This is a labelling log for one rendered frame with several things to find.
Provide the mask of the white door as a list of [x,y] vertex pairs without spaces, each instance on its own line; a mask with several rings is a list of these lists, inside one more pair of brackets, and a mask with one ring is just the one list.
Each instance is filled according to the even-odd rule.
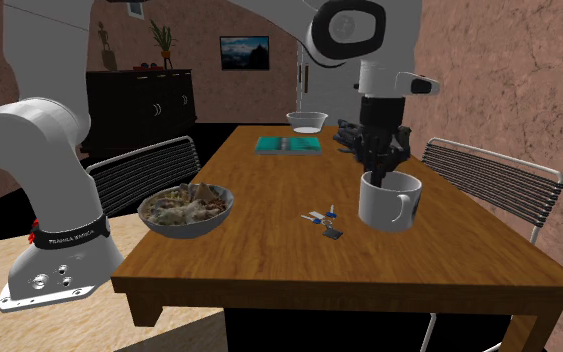
[[359,82],[359,60],[334,69],[323,68],[298,42],[296,61],[297,111],[326,113],[325,126],[337,126],[339,119],[360,122],[362,95],[354,88]]

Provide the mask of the white empty bowl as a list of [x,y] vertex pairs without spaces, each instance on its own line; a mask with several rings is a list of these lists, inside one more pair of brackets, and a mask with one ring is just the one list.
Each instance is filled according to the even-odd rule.
[[328,115],[321,112],[291,112],[286,114],[287,120],[296,133],[316,134],[319,133]]

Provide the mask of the white mug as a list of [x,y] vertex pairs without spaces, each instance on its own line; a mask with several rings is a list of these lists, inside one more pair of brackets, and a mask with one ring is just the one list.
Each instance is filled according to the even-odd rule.
[[402,232],[412,227],[422,182],[412,175],[389,172],[376,185],[370,183],[372,173],[361,177],[358,216],[373,229]]

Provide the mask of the teal book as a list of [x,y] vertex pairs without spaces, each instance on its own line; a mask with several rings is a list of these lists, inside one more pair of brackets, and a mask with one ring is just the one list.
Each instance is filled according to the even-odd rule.
[[254,148],[259,155],[320,155],[316,137],[259,137]]

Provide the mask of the key bunch with black fob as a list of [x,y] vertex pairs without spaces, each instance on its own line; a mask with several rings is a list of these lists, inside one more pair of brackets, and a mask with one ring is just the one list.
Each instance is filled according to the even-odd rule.
[[329,210],[325,213],[311,211],[308,215],[302,215],[302,218],[313,224],[324,226],[325,230],[323,231],[323,235],[325,237],[337,240],[343,235],[342,231],[333,226],[333,221],[337,218],[334,205],[331,205]]

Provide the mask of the black slatted metal chair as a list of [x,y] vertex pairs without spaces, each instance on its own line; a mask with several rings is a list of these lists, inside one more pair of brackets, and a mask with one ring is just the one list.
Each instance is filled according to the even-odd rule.
[[477,197],[532,224],[538,236],[563,189],[563,176],[546,177],[513,166],[510,158],[461,143],[432,138],[419,176],[420,216],[428,242],[427,261],[412,281],[396,289],[388,309],[445,314],[507,315],[510,323],[499,349],[467,352],[543,352],[563,310],[563,267],[482,207]]
[[95,182],[105,215],[113,217],[200,169],[193,139],[182,136],[95,163],[86,172]]

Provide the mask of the brown wooden table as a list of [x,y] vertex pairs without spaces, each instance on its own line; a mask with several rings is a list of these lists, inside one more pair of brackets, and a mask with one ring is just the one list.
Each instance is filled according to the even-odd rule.
[[[401,165],[423,184],[412,227],[386,233],[358,216],[363,168],[341,154],[334,127],[320,135],[316,156],[254,153],[264,135],[282,126],[240,126],[198,173],[200,181],[229,189],[229,216],[191,240],[147,233],[113,273],[116,292],[126,295],[133,321],[151,327],[166,306],[385,311],[397,288],[426,263],[419,217],[431,211],[416,158]],[[337,239],[303,219],[335,206]]]

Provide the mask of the dark framed landscape picture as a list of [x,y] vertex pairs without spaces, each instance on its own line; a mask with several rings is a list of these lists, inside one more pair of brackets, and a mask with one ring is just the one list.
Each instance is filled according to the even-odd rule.
[[221,36],[221,69],[223,71],[268,71],[268,36]]

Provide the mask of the grey bowl of food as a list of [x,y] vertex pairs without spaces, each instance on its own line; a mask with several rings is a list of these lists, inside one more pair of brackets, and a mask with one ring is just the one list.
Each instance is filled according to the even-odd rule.
[[204,182],[159,191],[138,207],[150,230],[168,238],[194,239],[222,224],[234,203],[232,192]]

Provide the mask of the dark wooden sideboard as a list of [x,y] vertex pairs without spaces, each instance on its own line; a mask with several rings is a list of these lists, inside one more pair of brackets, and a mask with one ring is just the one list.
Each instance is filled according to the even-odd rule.
[[164,60],[131,70],[88,71],[86,85],[91,127],[80,151],[115,156],[174,138],[197,120],[190,69],[174,69],[171,30],[150,30]]

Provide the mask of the pale wood-patterned robot stand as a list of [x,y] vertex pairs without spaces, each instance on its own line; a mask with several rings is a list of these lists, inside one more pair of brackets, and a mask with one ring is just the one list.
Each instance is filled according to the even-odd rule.
[[[0,240],[0,292],[24,236]],[[0,352],[228,352],[218,308],[165,308],[153,327],[133,324],[124,294],[107,282],[89,297],[2,313]]]

